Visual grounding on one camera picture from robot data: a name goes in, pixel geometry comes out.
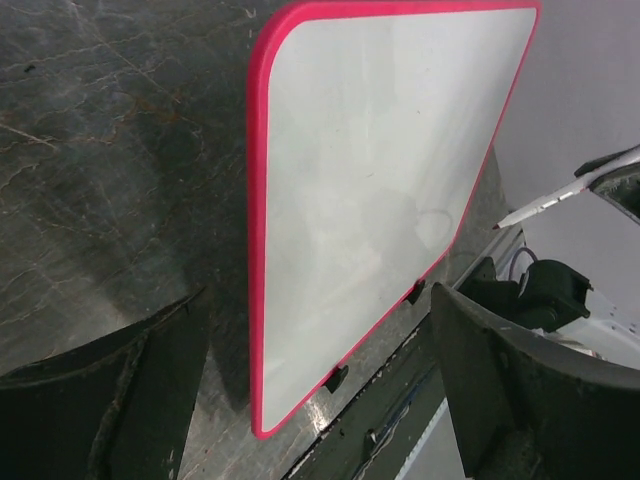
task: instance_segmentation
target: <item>white strip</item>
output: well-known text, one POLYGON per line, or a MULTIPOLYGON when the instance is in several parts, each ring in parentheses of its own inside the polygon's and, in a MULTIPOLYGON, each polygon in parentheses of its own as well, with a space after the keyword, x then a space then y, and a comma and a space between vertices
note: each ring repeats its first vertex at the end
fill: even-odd
POLYGON ((444 413, 447 411, 448 408, 449 408, 449 404, 447 403, 447 399, 445 398, 440 404, 440 406, 438 407, 438 409, 436 410, 435 415, 431 418, 431 421, 429 421, 429 424, 427 425, 427 428, 425 428, 424 432, 420 436, 418 443, 416 443, 416 446, 413 447, 413 450, 411 450, 411 453, 409 454, 407 459, 404 461, 404 464, 402 465, 402 468, 398 472, 398 475, 396 475, 395 480, 402 480, 407 474, 407 472, 411 469, 411 465, 413 465, 413 462, 415 462, 416 458, 418 458, 420 451, 424 447, 425 443, 427 443, 427 440, 431 436, 431 433, 433 433, 433 430, 436 428, 436 425, 438 424, 438 422, 440 421, 440 419, 442 418, 442 416, 444 415, 444 413))

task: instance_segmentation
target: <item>whiteboard surface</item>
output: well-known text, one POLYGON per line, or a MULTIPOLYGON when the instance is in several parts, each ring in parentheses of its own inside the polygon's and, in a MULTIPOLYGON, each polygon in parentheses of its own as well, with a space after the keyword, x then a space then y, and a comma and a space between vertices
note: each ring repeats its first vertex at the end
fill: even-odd
POLYGON ((284 39, 268 88, 260 432, 451 246, 535 18, 313 20, 284 39))

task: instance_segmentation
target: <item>dark marble surface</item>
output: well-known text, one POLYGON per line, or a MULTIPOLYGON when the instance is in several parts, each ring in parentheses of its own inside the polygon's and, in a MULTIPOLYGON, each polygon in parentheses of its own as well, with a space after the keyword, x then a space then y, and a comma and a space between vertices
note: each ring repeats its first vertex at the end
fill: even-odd
MULTIPOLYGON (((272 439, 249 430, 244 82, 285 2, 0 0, 0 373, 209 284, 211 349, 178 478, 275 479, 428 309, 401 306, 272 439)), ((455 280, 506 208, 495 162, 455 280)))

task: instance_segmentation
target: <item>white wall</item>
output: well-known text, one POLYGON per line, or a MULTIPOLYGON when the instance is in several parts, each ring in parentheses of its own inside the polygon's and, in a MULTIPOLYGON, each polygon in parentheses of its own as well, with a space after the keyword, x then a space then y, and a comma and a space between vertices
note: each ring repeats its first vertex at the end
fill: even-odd
MULTIPOLYGON (((495 145, 509 204, 549 193, 585 161, 639 143, 640 1, 544 1, 495 145)), ((640 226, 588 193, 524 229, 539 256, 568 263, 640 317, 640 226)))

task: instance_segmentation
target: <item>black stand foot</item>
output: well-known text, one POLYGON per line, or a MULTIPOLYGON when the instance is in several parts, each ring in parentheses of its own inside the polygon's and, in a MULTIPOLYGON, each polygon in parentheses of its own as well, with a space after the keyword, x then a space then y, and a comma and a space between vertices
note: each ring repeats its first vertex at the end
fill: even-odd
POLYGON ((422 291, 424 290, 425 283, 426 282, 424 280, 418 280, 413 286, 413 289, 411 290, 409 295, 407 295, 407 298, 405 298, 405 300, 409 302, 411 305, 415 305, 418 299, 420 298, 420 295, 422 295, 422 291))
POLYGON ((342 382, 344 382, 344 379, 347 378, 348 373, 349 373, 349 365, 345 365, 342 368, 340 367, 336 368, 334 372, 331 374, 331 376, 329 377, 329 379, 326 382, 324 382, 324 387, 326 387, 327 390, 329 390, 329 393, 335 393, 336 390, 340 388, 340 385, 342 385, 342 382))

